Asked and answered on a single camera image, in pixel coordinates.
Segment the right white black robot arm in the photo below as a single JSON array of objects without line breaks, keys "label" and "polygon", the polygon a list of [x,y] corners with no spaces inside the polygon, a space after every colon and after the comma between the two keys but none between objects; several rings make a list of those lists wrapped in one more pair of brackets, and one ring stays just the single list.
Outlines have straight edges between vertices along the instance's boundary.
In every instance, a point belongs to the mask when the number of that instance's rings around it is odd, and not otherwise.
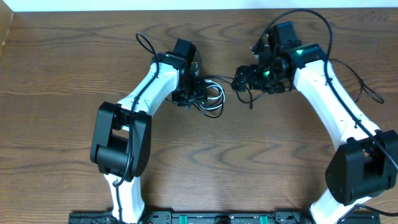
[{"label": "right white black robot arm", "polygon": [[300,41],[253,47],[259,63],[240,66],[232,88],[264,93],[299,91],[325,126],[335,154],[327,189],[302,223],[339,223],[354,209],[392,189],[397,177],[397,133],[382,131],[352,100],[318,44]]}]

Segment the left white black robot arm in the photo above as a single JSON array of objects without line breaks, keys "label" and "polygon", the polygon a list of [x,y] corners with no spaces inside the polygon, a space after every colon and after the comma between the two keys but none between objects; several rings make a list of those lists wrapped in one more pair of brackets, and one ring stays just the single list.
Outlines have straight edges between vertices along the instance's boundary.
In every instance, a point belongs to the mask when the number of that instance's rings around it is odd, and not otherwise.
[{"label": "left white black robot arm", "polygon": [[90,160],[104,174],[111,189],[113,223],[138,223],[145,203],[141,175],[150,156],[152,117],[166,97],[182,93],[181,104],[193,102],[199,64],[166,52],[153,57],[138,86],[116,104],[98,108]]}]

